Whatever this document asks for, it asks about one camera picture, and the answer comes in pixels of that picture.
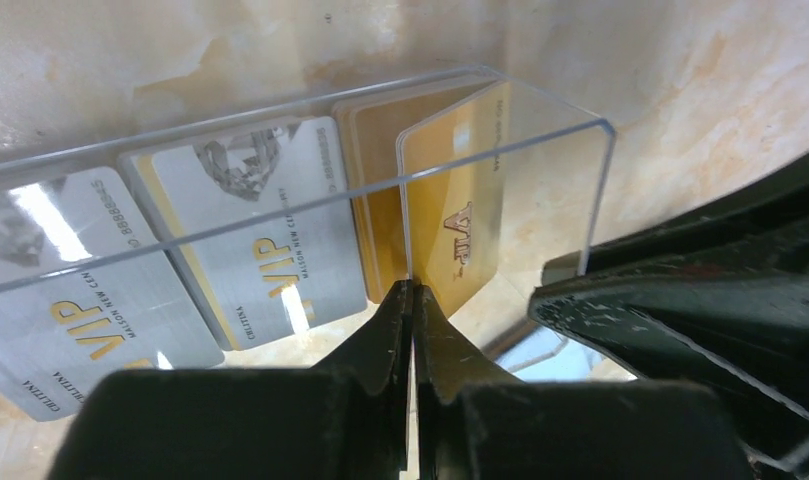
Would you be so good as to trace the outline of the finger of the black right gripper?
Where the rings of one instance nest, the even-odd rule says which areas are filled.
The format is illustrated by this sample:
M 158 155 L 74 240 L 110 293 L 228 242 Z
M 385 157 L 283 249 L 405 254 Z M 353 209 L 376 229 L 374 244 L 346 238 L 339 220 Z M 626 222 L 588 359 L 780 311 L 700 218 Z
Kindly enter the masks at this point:
M 711 388 L 747 451 L 809 479 L 809 152 L 693 211 L 543 269 L 529 317 L 637 377 Z

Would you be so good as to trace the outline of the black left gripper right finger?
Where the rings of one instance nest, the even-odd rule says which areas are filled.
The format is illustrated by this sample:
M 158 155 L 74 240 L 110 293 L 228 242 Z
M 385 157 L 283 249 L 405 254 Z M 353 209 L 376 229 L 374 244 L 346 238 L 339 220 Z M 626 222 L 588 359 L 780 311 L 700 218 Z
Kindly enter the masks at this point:
M 526 383 L 413 291 L 425 479 L 749 479 L 716 396 L 672 381 Z

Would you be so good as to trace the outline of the brown leather card holder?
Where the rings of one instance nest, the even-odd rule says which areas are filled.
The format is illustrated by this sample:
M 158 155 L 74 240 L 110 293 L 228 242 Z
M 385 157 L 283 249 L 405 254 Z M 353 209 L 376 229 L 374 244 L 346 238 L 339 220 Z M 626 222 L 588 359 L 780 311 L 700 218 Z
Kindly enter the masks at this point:
M 527 382 L 633 381 L 615 361 L 535 322 L 523 320 L 484 347 L 496 364 Z

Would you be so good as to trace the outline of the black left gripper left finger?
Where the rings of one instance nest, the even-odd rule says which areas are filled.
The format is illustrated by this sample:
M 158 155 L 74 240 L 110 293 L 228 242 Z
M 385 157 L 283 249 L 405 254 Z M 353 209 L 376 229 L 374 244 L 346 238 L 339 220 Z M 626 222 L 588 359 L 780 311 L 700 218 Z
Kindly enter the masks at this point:
M 307 368 L 129 369 L 71 423 L 53 479 L 395 479 L 414 286 Z

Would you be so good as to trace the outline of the gold VIP card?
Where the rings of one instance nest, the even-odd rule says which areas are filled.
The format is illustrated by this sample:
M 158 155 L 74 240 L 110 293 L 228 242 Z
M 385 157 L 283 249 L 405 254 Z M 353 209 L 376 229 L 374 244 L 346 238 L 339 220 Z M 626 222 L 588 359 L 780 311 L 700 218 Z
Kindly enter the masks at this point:
M 512 88 L 484 85 L 404 130 L 396 141 L 415 278 L 452 315 L 496 274 Z

